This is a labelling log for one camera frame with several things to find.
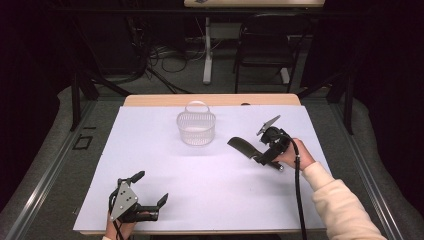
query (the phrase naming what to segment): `human hand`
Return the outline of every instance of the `human hand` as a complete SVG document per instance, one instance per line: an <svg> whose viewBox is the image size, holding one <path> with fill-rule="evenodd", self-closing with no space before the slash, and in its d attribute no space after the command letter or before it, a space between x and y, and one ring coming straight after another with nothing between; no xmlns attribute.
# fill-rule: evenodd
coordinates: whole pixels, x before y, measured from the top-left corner
<svg viewBox="0 0 424 240"><path fill-rule="evenodd" d="M299 140L297 138L293 138L293 141L296 143L297 148L299 150L299 156L300 156L300 170L303 171L305 168L307 168L309 165L315 162L315 159L312 157L312 155L309 153L308 149L306 149L305 145L303 144L302 140ZM295 157L296 154L294 152L293 143L290 143L290 146L287 148L287 150L283 153L278 155L273 162L284 162L287 165L289 165L292 168L295 168Z"/></svg>
<svg viewBox="0 0 424 240"><path fill-rule="evenodd" d="M116 223L118 224L118 226L121 226L119 228L119 231L121 232L124 239L128 239L131 236L131 234L134 230L134 227L137 224L137 222L133 222L133 223L122 223L122 225L121 225L121 222L119 220L116 220ZM115 229L115 226L113 225L113 222L110 221L109 211L108 211L108 214L107 214L105 237L110 238L111 240L119 239L118 234L117 234L116 229Z"/></svg>

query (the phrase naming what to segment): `black cable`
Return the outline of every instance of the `black cable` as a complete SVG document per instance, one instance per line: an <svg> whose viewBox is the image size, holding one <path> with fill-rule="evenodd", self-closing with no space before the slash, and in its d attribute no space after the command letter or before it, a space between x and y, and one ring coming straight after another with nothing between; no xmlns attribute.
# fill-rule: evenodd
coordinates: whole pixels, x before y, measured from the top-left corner
<svg viewBox="0 0 424 240"><path fill-rule="evenodd" d="M300 194L300 179L299 179L300 178L300 155L299 155L299 149L296 145L296 142L293 140L293 138L288 137L288 139L293 144L294 153L296 155L294 163L295 163L295 188L296 188L297 208L298 208L298 212L299 212L300 227L301 227L301 230L302 230L302 239L307 240L308 237L306 235L305 218L303 216L302 197L301 197L301 194Z"/></svg>

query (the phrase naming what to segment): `clear plastic basket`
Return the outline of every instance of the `clear plastic basket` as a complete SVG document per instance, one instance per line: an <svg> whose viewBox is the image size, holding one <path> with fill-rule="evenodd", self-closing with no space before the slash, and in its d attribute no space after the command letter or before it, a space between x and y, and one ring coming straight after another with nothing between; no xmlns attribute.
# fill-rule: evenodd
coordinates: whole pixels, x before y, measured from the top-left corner
<svg viewBox="0 0 424 240"><path fill-rule="evenodd" d="M204 106L207 111L190 111L195 105ZM202 146L210 143L215 137L215 115L209 106L202 101L191 101L185 111L178 114L177 125L180 130L181 140L188 145Z"/></svg>

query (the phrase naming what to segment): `knife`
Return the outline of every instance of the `knife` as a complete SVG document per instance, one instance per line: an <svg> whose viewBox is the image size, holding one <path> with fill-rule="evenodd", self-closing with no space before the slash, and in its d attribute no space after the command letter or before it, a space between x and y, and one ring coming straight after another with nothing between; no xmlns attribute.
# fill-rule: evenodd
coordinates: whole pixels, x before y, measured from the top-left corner
<svg viewBox="0 0 424 240"><path fill-rule="evenodd" d="M243 138L233 137L228 141L227 144L237 149L239 152L241 152L243 155L245 155L249 159L253 158L256 162L260 163L260 161L258 160L260 159L260 157L262 157L263 154L259 150L257 150L252 144L250 144L248 141L244 140ZM269 162L267 164L279 171L284 170L284 166L277 162Z"/></svg>

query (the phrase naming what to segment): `white table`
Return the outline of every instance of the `white table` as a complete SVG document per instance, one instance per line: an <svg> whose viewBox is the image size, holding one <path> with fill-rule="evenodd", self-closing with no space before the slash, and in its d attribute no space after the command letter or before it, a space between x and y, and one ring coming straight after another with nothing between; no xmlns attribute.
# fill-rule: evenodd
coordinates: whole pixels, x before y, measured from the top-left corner
<svg viewBox="0 0 424 240"><path fill-rule="evenodd" d="M277 8L277 7L290 7L290 8L320 8L324 5L325 0L207 0L204 3L198 3L195 0L184 0L184 6L191 8ZM231 28L237 27L237 24L224 26L224 31L228 34ZM236 35L228 34L230 38L238 37ZM211 51L211 22L209 17L206 17L205 24L205 39L206 39L206 59L205 70L203 73L203 83L210 84L212 80L212 51ZM289 74L287 69L283 69L281 76L285 83L289 81Z"/></svg>
<svg viewBox="0 0 424 240"><path fill-rule="evenodd" d="M178 113L201 100L216 115L216 136L205 147L184 144ZM260 151L256 132L276 115L274 124L301 138L328 170L309 116L294 94L197 94L130 96L121 107L74 226L83 234L103 234L107 201L118 178L144 170L132 184L142 205L168 202L157 222L137 224L135 234L281 233L298 231L294 170L279 172L257 164L230 147L238 136ZM311 201L312 189L301 178L308 229L323 229Z"/></svg>

